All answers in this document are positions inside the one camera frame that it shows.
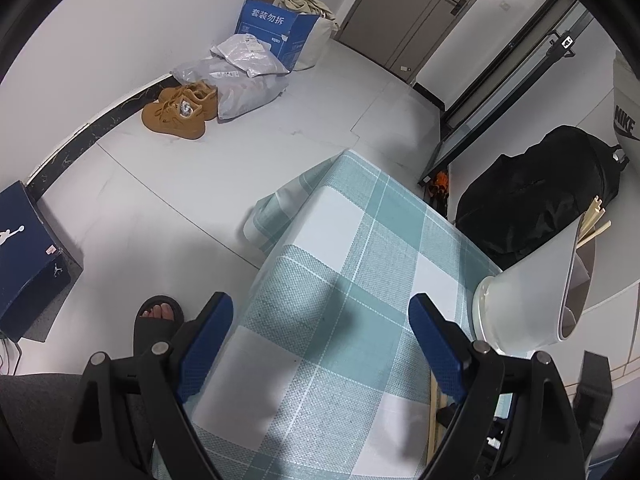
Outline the black sandal with foot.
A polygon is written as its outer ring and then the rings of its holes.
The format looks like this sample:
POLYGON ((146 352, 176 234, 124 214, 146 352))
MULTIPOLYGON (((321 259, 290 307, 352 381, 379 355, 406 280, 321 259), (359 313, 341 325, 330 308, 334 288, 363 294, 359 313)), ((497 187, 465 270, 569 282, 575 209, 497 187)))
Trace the black sandal with foot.
POLYGON ((134 355, 140 356, 159 341, 171 341, 184 323, 180 304, 167 296, 145 300, 134 320, 134 355))

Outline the white divided utensil holder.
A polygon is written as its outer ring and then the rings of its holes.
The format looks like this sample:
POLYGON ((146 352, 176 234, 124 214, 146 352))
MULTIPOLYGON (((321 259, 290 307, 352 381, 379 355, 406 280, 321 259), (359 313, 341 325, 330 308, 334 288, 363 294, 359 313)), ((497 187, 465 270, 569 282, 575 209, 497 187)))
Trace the white divided utensil holder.
POLYGON ((596 246, 578 242, 576 219, 524 259, 477 286, 474 335, 507 356, 526 356, 574 332, 584 312, 596 246))

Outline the navy Jordan shoe box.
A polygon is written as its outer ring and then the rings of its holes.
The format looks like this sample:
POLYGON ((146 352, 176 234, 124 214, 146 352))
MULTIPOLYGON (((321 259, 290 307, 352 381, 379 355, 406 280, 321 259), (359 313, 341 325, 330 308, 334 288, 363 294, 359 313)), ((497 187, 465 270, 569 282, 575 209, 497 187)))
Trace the navy Jordan shoe box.
POLYGON ((43 342, 82 272, 16 181, 1 192, 1 335, 43 342))

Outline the teal checked tablecloth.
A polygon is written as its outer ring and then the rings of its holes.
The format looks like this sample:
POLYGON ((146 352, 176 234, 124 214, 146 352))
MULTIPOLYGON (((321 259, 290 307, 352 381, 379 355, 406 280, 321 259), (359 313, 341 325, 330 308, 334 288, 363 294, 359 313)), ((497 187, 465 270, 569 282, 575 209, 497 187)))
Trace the teal checked tablecloth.
POLYGON ((352 151, 260 200, 244 233, 265 262, 186 404, 221 477, 419 477, 430 370, 409 302, 422 292, 468 328, 495 263, 352 151))

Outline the black backpack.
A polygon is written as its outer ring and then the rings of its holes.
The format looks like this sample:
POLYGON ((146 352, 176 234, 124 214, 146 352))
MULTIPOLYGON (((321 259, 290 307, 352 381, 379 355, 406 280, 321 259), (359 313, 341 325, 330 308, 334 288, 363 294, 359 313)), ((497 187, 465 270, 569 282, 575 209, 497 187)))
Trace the black backpack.
POLYGON ((502 270, 546 244, 620 190, 626 167, 608 145, 574 126, 554 128, 524 153, 500 155, 462 194, 454 224, 502 270))

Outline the orange black tool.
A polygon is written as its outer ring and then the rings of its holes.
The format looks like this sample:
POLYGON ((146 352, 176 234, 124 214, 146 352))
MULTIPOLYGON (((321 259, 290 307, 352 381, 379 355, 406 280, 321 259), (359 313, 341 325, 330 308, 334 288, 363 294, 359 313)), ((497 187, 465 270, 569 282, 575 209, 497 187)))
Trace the orange black tool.
POLYGON ((433 208, 446 206, 449 197, 449 172, 447 169, 440 170, 426 182, 425 201, 433 208))

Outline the tan shoe front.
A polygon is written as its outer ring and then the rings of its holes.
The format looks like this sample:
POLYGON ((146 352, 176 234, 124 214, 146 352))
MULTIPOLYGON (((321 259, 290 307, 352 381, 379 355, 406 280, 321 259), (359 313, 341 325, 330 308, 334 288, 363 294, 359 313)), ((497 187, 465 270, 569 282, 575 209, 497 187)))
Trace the tan shoe front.
POLYGON ((198 140, 205 133, 203 107, 183 98, 146 104, 143 125, 156 133, 186 140, 198 140))

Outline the tan shoe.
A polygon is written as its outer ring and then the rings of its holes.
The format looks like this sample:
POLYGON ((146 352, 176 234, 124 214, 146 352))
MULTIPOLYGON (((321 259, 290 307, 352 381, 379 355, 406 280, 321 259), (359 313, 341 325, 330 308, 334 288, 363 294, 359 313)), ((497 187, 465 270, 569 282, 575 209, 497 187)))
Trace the tan shoe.
POLYGON ((198 140, 205 133, 203 107, 183 98, 146 104, 143 125, 156 133, 186 140, 198 140))
POLYGON ((178 98, 185 98, 198 104, 203 109, 205 120, 213 120, 218 115, 217 88, 205 81, 199 80, 176 88, 166 88, 158 96, 161 103, 178 98))

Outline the white Nike bag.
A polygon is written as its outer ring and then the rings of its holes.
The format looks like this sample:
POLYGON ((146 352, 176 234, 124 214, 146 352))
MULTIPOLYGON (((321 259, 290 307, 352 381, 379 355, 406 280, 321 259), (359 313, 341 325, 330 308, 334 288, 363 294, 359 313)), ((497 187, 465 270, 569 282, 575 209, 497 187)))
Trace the white Nike bag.
POLYGON ((613 61, 614 130, 620 136, 639 141, 639 79, 623 53, 613 61))

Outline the tan shoe rear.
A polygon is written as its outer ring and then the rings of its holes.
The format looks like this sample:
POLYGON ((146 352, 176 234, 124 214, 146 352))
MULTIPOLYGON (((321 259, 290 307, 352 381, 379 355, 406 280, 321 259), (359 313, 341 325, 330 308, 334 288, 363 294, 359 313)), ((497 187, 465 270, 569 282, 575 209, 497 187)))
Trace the tan shoe rear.
POLYGON ((199 80, 176 88, 166 88, 158 96, 161 103, 178 98, 185 98, 198 104, 203 109, 205 120, 213 120, 218 115, 217 88, 205 81, 199 80))

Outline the black framed glass door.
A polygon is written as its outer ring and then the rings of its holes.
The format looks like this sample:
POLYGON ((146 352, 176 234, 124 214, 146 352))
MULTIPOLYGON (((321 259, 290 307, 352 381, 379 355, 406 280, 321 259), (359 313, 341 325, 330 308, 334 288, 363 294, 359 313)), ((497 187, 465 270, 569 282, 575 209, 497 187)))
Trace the black framed glass door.
POLYGON ((446 170, 553 65, 572 58, 576 40, 592 20, 578 0, 544 0, 461 96, 439 107, 439 142, 418 185, 423 188, 446 170))

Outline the white plastic parcel bag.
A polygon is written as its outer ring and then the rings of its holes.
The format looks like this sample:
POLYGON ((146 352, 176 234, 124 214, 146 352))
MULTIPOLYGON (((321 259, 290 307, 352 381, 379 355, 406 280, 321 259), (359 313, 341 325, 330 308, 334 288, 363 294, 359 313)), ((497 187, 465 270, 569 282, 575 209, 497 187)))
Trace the white plastic parcel bag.
POLYGON ((212 55, 223 58, 250 78, 287 75, 290 71, 252 34, 234 34, 209 48, 212 55))

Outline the blue cardboard box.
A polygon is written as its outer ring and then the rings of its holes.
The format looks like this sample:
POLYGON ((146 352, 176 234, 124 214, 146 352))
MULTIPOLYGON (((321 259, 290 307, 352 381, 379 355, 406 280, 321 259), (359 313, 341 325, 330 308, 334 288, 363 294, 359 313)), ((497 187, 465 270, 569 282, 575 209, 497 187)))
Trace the blue cardboard box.
POLYGON ((235 32, 252 34, 292 70, 316 18, 300 15, 262 0, 246 0, 235 32))

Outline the beige fabric bag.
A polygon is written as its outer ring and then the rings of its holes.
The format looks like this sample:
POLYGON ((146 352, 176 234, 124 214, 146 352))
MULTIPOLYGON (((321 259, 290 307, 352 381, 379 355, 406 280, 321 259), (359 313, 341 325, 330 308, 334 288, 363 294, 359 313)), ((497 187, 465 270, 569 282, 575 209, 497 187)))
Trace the beige fabric bag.
POLYGON ((296 72, 309 70, 317 64, 329 40, 340 30, 340 23, 331 9, 321 0, 278 0, 277 6, 316 18, 294 66, 296 72))

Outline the grey door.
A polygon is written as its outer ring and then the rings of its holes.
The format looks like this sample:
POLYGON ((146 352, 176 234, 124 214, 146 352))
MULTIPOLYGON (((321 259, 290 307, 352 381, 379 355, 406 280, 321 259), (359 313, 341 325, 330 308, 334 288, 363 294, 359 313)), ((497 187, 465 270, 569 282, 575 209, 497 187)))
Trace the grey door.
POLYGON ((337 40, 408 82, 475 0, 356 0, 337 40))

